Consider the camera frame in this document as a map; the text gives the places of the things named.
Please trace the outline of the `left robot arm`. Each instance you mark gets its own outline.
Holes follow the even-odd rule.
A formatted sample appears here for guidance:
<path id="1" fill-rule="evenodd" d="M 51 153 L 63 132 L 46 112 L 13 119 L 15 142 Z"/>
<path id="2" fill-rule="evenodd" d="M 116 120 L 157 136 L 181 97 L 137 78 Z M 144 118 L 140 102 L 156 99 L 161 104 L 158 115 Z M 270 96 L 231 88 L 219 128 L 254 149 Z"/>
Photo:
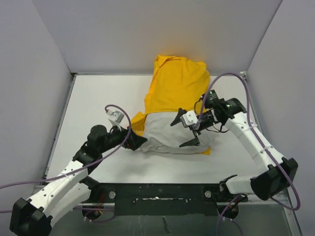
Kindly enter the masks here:
<path id="1" fill-rule="evenodd" d="M 18 199 L 12 209 L 9 229 L 17 236 L 48 236 L 52 227 L 79 203 L 100 197 L 98 182 L 89 174 L 100 164 L 102 155 L 115 147 L 137 150 L 147 138 L 130 128 L 103 125 L 91 128 L 87 141 L 58 175 L 28 199 Z"/>

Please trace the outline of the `white pillow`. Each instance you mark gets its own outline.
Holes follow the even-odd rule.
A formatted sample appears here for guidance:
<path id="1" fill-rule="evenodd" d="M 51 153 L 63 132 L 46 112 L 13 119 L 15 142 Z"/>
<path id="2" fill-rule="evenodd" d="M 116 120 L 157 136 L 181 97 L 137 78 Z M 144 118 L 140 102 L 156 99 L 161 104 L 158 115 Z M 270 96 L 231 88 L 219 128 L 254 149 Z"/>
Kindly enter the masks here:
<path id="1" fill-rule="evenodd" d="M 140 150 L 142 152 L 210 155 L 210 145 L 214 139 L 212 134 L 202 133 L 199 136 L 199 146 L 179 147 L 193 139 L 194 135 L 182 124 L 170 125 L 176 114 L 176 112 L 148 114 L 143 133 L 147 141 L 140 147 Z"/>

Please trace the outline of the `yellow printed pillowcase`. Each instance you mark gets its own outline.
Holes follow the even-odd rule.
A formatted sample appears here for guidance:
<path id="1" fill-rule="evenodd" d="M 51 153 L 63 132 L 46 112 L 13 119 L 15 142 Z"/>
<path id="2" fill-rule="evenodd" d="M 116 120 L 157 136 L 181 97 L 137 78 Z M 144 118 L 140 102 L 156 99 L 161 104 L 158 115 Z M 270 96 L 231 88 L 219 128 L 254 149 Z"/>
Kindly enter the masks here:
<path id="1" fill-rule="evenodd" d="M 148 114 L 194 109 L 195 102 L 207 91 L 210 73 L 204 62 L 185 57 L 158 55 L 154 61 L 153 78 L 144 98 L 144 112 L 131 120 L 132 130 L 143 136 Z"/>

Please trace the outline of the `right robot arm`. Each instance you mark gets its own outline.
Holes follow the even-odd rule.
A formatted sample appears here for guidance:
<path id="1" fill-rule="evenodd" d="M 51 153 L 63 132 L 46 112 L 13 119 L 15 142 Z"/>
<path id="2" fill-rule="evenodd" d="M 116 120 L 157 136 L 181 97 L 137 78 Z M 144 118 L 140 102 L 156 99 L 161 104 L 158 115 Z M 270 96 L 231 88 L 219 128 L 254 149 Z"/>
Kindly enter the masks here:
<path id="1" fill-rule="evenodd" d="M 220 197 L 231 201 L 237 194 L 255 194 L 265 201 L 288 188 L 296 175 L 296 160 L 285 158 L 268 142 L 256 124 L 248 119 L 247 111 L 238 99 L 218 98 L 214 90 L 202 97 L 206 99 L 206 112 L 197 115 L 193 110 L 179 108 L 170 124 L 181 123 L 194 135 L 193 139 L 180 144 L 180 147 L 199 146 L 198 137 L 202 130 L 220 123 L 240 141 L 259 171 L 256 177 L 232 175 L 224 179 L 219 189 Z"/>

